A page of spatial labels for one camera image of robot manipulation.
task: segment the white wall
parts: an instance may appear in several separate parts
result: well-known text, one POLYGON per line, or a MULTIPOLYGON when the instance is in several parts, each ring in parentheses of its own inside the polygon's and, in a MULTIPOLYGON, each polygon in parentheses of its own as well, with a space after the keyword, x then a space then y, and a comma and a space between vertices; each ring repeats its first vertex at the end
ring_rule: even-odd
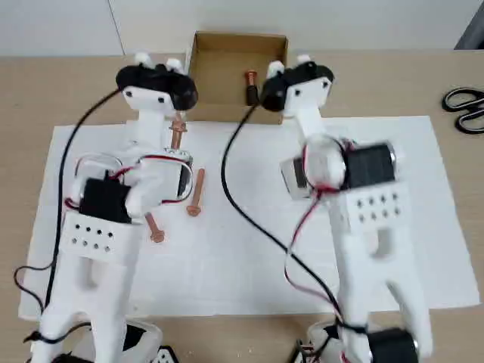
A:
POLYGON ((107 0, 0 0, 0 55, 122 53, 107 0))
POLYGON ((480 2, 0 0, 0 54, 185 51, 197 29, 285 34, 293 49, 453 48, 480 2))

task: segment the scissors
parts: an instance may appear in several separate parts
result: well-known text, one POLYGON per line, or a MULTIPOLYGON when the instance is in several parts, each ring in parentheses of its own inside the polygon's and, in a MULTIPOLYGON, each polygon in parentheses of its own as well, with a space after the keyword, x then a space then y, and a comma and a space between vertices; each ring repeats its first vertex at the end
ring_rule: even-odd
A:
POLYGON ((468 87, 452 89, 442 99, 442 108, 448 112, 468 111, 455 120, 455 128, 460 132, 471 135, 484 133, 484 122, 480 127, 469 127, 466 124, 469 120, 484 116, 484 91, 468 87), (456 95, 466 95, 470 96, 472 99, 470 101, 456 104, 451 101, 456 95))

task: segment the copper screw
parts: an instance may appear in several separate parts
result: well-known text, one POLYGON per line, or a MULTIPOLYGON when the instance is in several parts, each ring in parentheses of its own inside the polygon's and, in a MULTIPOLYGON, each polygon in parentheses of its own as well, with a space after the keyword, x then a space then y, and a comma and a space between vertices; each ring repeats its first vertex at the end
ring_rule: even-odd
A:
POLYGON ((247 85, 255 85, 256 77, 257 72, 255 70, 248 70, 245 72, 245 80, 247 81, 247 85))
POLYGON ((148 227, 150 227, 151 240, 156 244, 163 242, 163 240, 165 239, 165 232, 161 231, 158 228, 157 223, 155 222, 153 215, 151 213, 146 213, 144 215, 144 217, 146 218, 146 222, 148 223, 148 227))
POLYGON ((198 169, 197 183, 195 185, 194 197, 191 200, 191 205, 187 206, 189 216, 196 217, 202 211, 200 208, 200 195, 202 194, 203 180, 205 179, 205 169, 198 169))
POLYGON ((172 149, 178 150, 182 143, 183 132, 187 131, 187 123, 183 121, 182 115, 179 112, 175 114, 175 119, 172 121, 170 129, 173 130, 172 149))

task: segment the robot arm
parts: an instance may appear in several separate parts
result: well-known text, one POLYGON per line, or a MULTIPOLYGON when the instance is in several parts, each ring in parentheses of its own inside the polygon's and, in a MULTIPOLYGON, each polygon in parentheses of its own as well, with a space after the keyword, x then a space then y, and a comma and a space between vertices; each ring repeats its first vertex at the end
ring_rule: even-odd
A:
MULTIPOLYGON (((429 311, 416 272, 406 185, 396 177, 395 155, 390 145, 354 145, 329 137, 319 107, 333 84, 332 72, 298 58, 293 69, 274 62, 262 91, 262 106, 283 111, 296 119, 302 155, 282 164, 293 197, 308 196, 297 190, 336 188, 328 197, 329 216, 340 275, 338 300, 349 326, 368 326, 374 287, 383 285, 400 305, 405 330, 389 329, 362 334, 338 327, 338 340, 323 352, 325 362, 412 363, 432 352, 429 311), (377 232, 379 247, 370 254, 365 236, 377 232)), ((309 332, 316 346, 324 339, 309 332)))
POLYGON ((123 68, 116 78, 129 105, 139 111, 138 121, 127 128, 131 142, 121 151, 83 157, 76 167, 67 196, 74 210, 64 218, 51 302, 40 319, 38 336, 44 339, 33 343, 32 363, 66 358, 58 337, 79 314, 92 325, 95 357, 92 347, 89 357, 68 361, 148 363, 160 346, 160 330, 138 324, 145 334, 137 349, 123 350, 141 246, 137 220, 162 200, 183 199, 191 191, 191 179, 183 177, 186 170, 191 174, 191 156, 163 147, 163 122, 193 107, 197 90, 179 61, 155 67, 148 56, 137 61, 141 65, 123 68))

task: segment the white paper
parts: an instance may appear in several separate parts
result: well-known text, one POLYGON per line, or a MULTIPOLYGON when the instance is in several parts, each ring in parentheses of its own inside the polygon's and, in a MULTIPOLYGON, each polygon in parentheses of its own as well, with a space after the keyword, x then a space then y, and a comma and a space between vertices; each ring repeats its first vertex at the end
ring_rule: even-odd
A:
MULTIPOLYGON (((431 308, 478 304, 476 279, 428 116, 336 118, 326 122, 360 143, 390 140, 397 152, 405 151, 400 169, 408 181, 413 206, 414 239, 409 243, 414 244, 427 302, 431 308)), ((206 169, 203 211, 191 218, 185 210, 187 203, 156 210, 154 215, 166 232, 166 241, 153 244, 146 230, 130 298, 131 315, 330 311, 324 302, 294 290, 284 280, 282 251, 242 219, 225 198, 220 161, 235 127, 232 123, 188 124, 182 147, 194 156, 194 169, 206 169)), ((123 129, 123 125, 82 127, 67 161, 65 186, 73 180, 73 162, 80 154, 117 149, 123 142, 123 129)), ((30 244, 30 265, 51 261, 57 170, 70 131, 69 126, 54 130, 30 244)), ((293 123, 247 125, 228 160, 228 186, 234 199, 285 244, 309 202, 290 199, 279 169, 282 160, 298 151, 293 123)), ((337 268, 324 206, 302 230, 296 251, 336 293, 337 268)), ((290 273, 294 280, 316 287, 297 266, 290 265, 290 273)), ((26 285, 42 296, 47 281, 48 271, 28 271, 25 278, 26 285)), ((398 308, 383 288, 372 297, 374 311, 398 308)), ((20 316, 33 319, 38 312, 33 299, 23 294, 20 316)))

